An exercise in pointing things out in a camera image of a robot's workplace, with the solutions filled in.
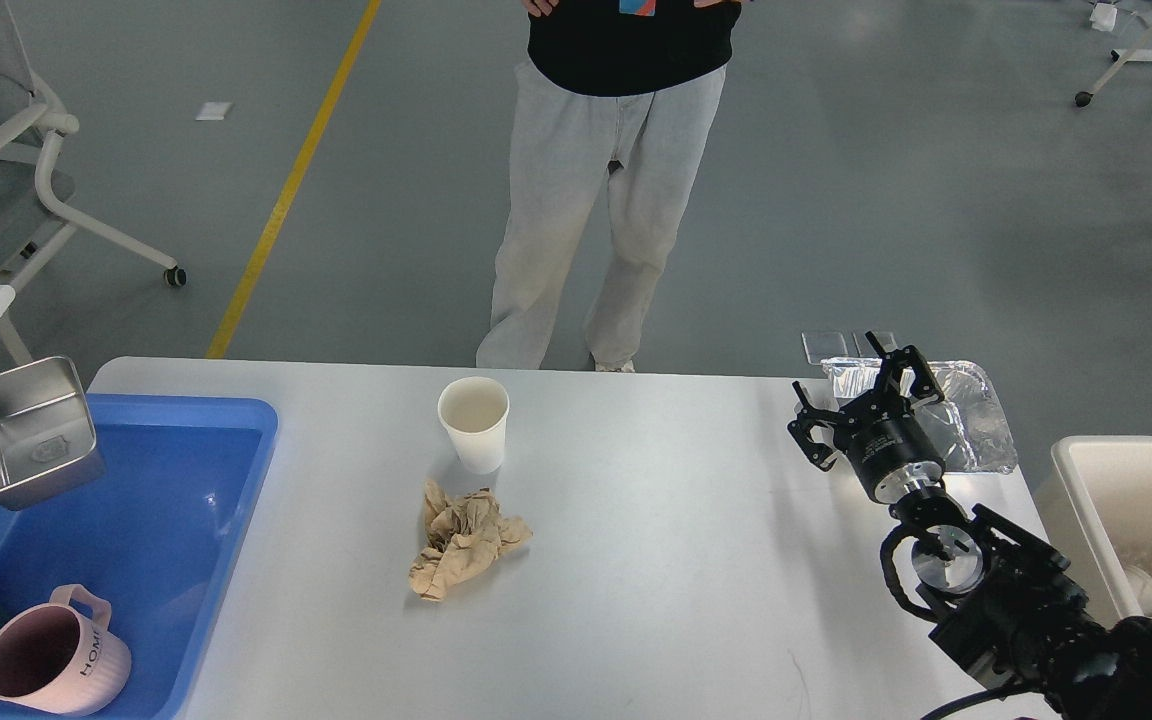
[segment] gray floor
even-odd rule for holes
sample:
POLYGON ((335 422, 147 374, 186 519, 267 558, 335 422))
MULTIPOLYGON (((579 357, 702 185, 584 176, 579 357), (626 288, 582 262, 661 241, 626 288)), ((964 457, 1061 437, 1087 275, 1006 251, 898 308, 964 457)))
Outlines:
MULTIPOLYGON (((365 6, 13 5, 35 69, 82 119, 60 161, 76 205, 189 272, 168 290, 81 234, 14 310, 36 355, 90 379, 119 355, 206 351, 365 6), (205 100, 236 105, 194 122, 205 100)), ((1030 482, 1061 437, 1152 434, 1152 65, 1075 109, 1143 28, 1094 32, 1087 15, 1078 0, 749 5, 639 369, 817 377, 801 332, 886 329, 986 367, 1030 482)), ((230 357, 472 364, 525 32, 517 0, 381 6, 230 357)), ((548 367, 588 364, 604 215, 548 367)))

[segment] light gray pants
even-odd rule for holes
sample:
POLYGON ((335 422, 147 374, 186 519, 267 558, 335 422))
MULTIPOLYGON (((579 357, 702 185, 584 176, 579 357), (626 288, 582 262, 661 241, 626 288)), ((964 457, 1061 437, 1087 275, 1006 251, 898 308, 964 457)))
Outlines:
POLYGON ((585 324, 599 363, 639 350, 643 320, 679 237, 727 69, 650 94, 590 97, 518 65, 509 222, 495 259, 480 367, 540 366, 567 270, 607 183, 613 258, 585 324), (623 165, 609 172, 609 162, 623 165))

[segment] hand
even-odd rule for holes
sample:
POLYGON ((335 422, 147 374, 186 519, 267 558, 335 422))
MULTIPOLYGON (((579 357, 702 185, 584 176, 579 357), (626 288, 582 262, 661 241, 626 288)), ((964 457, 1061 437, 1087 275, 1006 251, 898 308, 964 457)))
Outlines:
POLYGON ((553 13, 558 7, 558 0, 522 0, 522 6, 531 17, 539 18, 541 15, 553 13))

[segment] person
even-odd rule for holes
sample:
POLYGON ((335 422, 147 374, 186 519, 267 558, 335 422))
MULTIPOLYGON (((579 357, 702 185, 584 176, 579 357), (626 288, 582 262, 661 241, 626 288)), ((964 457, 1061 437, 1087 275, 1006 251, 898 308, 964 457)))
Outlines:
POLYGON ((509 219, 480 367, 540 366, 602 183, 613 258, 585 321, 596 370, 634 372, 722 94, 742 0, 522 0, 509 219))

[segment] brown paper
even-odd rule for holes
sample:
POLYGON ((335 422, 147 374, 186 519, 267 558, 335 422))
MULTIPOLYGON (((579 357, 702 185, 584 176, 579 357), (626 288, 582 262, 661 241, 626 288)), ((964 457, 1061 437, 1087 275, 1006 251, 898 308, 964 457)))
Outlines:
POLYGON ((522 518, 502 518, 488 488, 448 498, 425 480, 425 538, 429 547, 412 561, 407 578, 425 600, 440 601, 452 585, 488 569, 505 553, 531 538, 522 518))

